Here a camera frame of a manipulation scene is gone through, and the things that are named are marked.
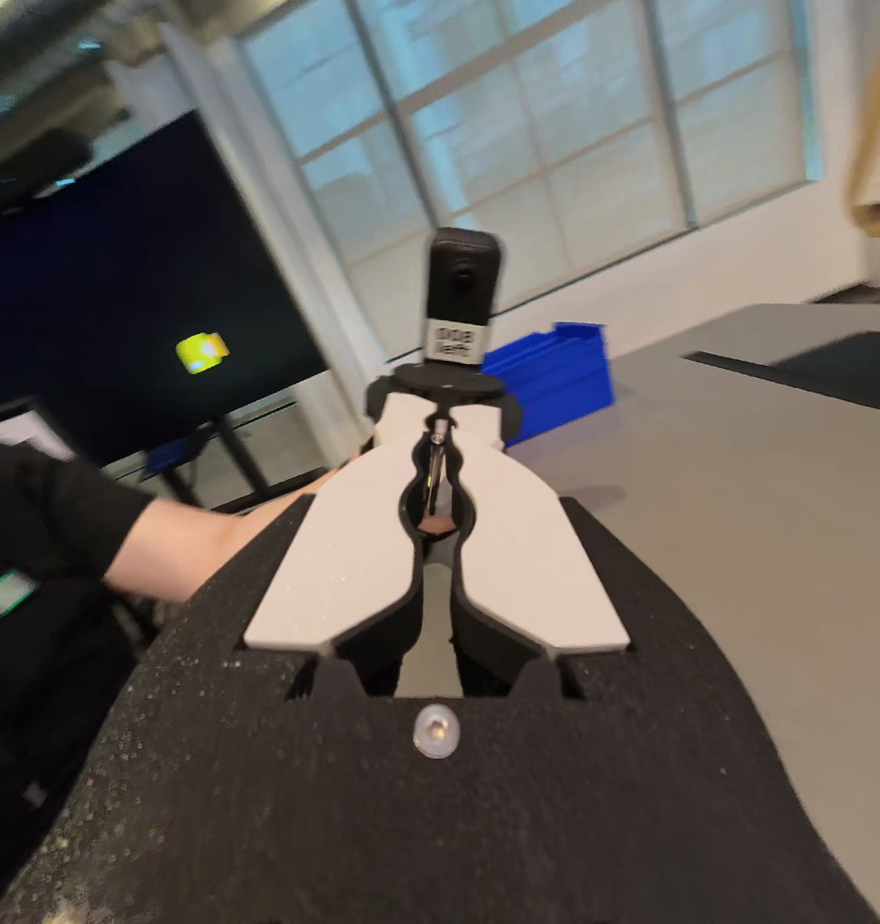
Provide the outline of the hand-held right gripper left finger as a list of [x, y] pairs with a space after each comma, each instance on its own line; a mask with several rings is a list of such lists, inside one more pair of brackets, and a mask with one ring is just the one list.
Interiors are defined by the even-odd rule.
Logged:
[[349, 664], [371, 697], [396, 697], [423, 631], [423, 427], [375, 446], [308, 498], [242, 635], [245, 650]]

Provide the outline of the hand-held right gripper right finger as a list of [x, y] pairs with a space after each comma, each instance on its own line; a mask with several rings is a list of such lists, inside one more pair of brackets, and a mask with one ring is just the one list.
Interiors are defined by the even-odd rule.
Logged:
[[451, 643], [464, 697], [505, 697], [529, 664], [626, 653], [631, 636], [559, 495], [457, 428], [446, 461], [458, 537]]

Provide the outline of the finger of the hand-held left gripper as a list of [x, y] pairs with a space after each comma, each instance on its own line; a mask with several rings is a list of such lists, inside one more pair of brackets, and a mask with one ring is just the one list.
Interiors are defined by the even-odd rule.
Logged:
[[505, 450], [501, 408], [451, 408], [453, 445], [459, 453], [481, 445], [498, 453]]
[[411, 394], [389, 394], [375, 424], [374, 448], [389, 446], [411, 453], [423, 440], [431, 418], [431, 401]]

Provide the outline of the long metal screw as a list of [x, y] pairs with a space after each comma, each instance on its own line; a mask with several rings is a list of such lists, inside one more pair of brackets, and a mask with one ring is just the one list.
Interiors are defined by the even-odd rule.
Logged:
[[423, 514], [425, 517], [435, 515], [438, 495], [444, 478], [448, 431], [449, 420], [446, 418], [436, 418], [434, 420], [430, 434], [430, 456], [423, 491]]

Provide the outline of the blue bin with black divider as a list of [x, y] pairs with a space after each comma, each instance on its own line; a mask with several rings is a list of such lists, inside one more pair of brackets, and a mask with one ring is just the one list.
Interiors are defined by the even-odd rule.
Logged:
[[482, 370], [499, 378], [522, 413], [507, 446], [608, 408], [615, 391], [606, 328], [558, 322], [547, 332], [527, 334], [485, 355]]

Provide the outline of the person's left forearm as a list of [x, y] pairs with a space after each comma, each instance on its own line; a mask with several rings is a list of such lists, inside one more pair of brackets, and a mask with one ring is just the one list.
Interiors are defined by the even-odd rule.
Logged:
[[334, 468], [244, 515], [156, 499], [135, 521], [105, 572], [104, 582], [122, 593], [185, 603], [290, 506], [320, 491], [339, 470]]

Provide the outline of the black desk panel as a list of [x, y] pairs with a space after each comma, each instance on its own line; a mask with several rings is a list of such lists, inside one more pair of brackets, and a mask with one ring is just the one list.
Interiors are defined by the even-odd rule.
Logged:
[[880, 411], [880, 332], [849, 335], [770, 364], [694, 351], [684, 359]]

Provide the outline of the black monitor stand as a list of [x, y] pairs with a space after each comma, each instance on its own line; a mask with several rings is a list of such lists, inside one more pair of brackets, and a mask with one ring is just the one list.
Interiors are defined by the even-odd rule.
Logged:
[[214, 511], [222, 514], [242, 514], [272, 501], [272, 486], [262, 474], [254, 456], [238, 437], [230, 417], [226, 414], [215, 417], [185, 437], [148, 450], [145, 453], [144, 478], [158, 478], [178, 501], [189, 506], [205, 508], [196, 491], [196, 476], [192, 474], [185, 477], [180, 470], [186, 466], [195, 466], [214, 438], [220, 440], [227, 456], [250, 488], [247, 494], [215, 506]]

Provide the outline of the large window with blinds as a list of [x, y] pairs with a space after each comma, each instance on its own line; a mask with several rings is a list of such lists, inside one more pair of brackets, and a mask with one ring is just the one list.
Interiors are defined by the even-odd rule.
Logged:
[[810, 178], [796, 2], [314, 1], [240, 39], [388, 359], [440, 226], [507, 310]]

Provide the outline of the person's black shirt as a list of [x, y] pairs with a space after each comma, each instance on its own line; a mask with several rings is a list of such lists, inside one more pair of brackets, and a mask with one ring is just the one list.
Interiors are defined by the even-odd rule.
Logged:
[[0, 895], [136, 665], [104, 575], [150, 501], [79, 459], [0, 445], [0, 577], [18, 569], [40, 582], [0, 619]]

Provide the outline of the large black monitor screen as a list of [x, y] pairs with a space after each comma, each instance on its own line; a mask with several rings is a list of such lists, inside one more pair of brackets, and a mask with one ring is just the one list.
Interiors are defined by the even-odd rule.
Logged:
[[195, 113], [0, 225], [0, 406], [101, 464], [327, 369]]

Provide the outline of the green badge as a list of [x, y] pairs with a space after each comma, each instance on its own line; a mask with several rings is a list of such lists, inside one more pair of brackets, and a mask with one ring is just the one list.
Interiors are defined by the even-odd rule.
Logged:
[[0, 577], [0, 619], [11, 615], [39, 590], [40, 582], [18, 569]]

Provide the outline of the round wooden board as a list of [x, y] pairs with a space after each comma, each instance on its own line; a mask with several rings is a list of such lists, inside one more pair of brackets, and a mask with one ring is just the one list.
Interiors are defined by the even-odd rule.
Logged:
[[852, 12], [863, 82], [846, 202], [853, 223], [880, 239], [880, 2], [853, 2]]

